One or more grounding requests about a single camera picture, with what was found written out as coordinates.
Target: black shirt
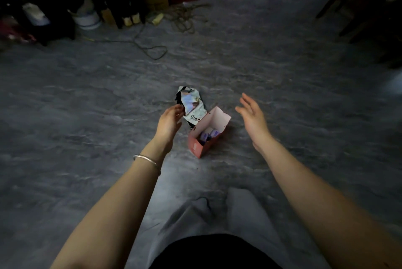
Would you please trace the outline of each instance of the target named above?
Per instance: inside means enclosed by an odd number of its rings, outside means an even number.
[[[192,236],[175,241],[158,255],[149,268],[198,267],[281,269],[264,252],[229,234]]]

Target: gray pants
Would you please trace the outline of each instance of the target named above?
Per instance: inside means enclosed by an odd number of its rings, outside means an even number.
[[[226,205],[227,230],[214,227],[206,198],[184,203],[156,236],[149,252],[147,268],[175,241],[190,236],[218,233],[238,236],[264,252],[283,269],[294,268],[267,213],[249,190],[229,188]]]

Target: hand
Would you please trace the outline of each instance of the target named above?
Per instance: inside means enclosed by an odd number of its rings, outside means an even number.
[[[242,115],[244,126],[253,140],[254,148],[261,153],[262,146],[268,138],[272,138],[265,117],[257,102],[246,94],[242,94],[240,103],[244,107],[236,107],[236,111]]]
[[[181,104],[169,107],[160,116],[158,128],[153,140],[164,149],[166,153],[172,150],[173,138],[181,127],[182,123],[178,123],[184,116],[184,108]]]

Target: person's left hand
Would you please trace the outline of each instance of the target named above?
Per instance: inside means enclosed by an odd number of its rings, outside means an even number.
[[[158,128],[153,139],[164,148],[166,153],[172,150],[173,138],[182,125],[178,121],[183,116],[184,108],[181,104],[177,104],[165,110],[159,119]]]

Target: person's right hand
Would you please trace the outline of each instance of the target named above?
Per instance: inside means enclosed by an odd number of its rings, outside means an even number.
[[[267,139],[272,138],[265,121],[264,113],[257,102],[244,93],[240,98],[240,103],[244,107],[237,106],[236,111],[243,117],[244,126],[251,140],[253,140],[254,148],[261,153],[261,148],[267,142]]]

